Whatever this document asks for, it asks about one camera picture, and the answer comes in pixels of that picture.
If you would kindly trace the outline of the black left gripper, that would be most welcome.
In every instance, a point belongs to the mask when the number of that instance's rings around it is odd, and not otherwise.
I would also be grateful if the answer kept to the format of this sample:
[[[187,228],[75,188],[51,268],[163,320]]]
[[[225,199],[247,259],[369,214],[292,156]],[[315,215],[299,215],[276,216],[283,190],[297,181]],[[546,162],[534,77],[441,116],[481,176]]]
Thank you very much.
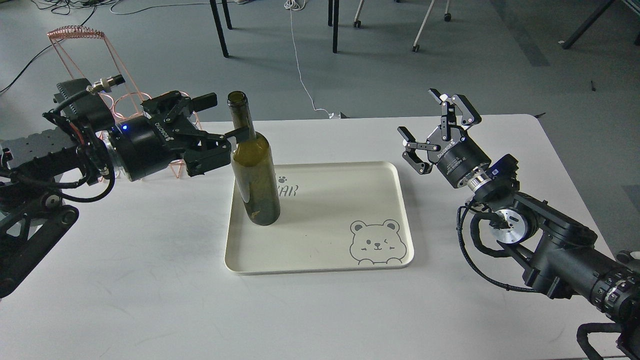
[[[247,126],[225,134],[208,133],[190,121],[193,113],[218,105],[215,92],[196,97],[169,91],[142,101],[146,116],[138,116],[112,126],[108,142],[113,161],[131,182],[162,171],[169,166],[175,177],[182,170],[190,177],[229,166],[234,148],[249,140]],[[197,129],[186,137],[198,143],[186,148],[186,140],[174,133],[180,125]]]

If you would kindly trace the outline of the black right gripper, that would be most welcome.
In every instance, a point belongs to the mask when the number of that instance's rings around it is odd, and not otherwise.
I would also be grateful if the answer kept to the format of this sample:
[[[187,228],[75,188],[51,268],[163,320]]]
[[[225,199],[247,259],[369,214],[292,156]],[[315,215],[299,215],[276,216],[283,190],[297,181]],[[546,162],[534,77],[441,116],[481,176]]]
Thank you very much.
[[[465,95],[449,96],[435,88],[429,88],[428,93],[441,107],[439,131],[433,131],[427,138],[428,142],[418,142],[405,126],[398,126],[397,131],[403,138],[402,158],[420,175],[429,174],[435,164],[449,184],[459,189],[466,185],[465,178],[475,168],[489,168],[491,159],[466,131],[451,131],[458,125],[457,109],[462,112],[463,126],[478,125],[482,116]],[[418,150],[429,151],[427,158],[430,162],[418,157]]]

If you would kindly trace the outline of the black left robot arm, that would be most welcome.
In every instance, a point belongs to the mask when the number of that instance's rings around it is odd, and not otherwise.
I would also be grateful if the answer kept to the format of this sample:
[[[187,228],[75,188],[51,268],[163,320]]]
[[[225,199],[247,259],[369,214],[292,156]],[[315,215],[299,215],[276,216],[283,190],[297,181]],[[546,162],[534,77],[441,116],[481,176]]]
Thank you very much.
[[[141,116],[116,123],[100,94],[124,82],[120,74],[60,82],[55,108],[42,114],[54,128],[1,143],[2,297],[17,289],[78,220],[78,209],[66,201],[105,198],[117,170],[135,182],[179,160],[191,177],[228,166],[233,143],[250,137],[246,125],[213,134],[190,122],[194,112],[218,104],[215,93],[192,98],[167,92],[144,100]]]

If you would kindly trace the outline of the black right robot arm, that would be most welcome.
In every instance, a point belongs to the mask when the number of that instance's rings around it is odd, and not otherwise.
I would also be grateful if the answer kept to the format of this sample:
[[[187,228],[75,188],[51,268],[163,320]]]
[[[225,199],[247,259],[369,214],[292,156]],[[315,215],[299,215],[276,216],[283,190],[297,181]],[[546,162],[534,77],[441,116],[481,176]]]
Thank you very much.
[[[455,189],[467,186],[471,200],[457,213],[458,241],[471,269],[478,271],[466,250],[463,225],[468,211],[475,248],[493,258],[512,258],[524,270],[524,287],[489,282],[507,291],[540,293],[550,299],[583,296],[611,319],[585,323],[576,340],[590,360],[602,356],[591,346],[590,333],[619,333],[617,348],[631,360],[639,358],[639,273],[595,249],[597,235],[573,218],[520,191],[518,161],[506,154],[494,164],[467,134],[482,117],[464,95],[429,89],[441,108],[439,126],[418,142],[406,127],[402,157],[419,174],[436,167]]]

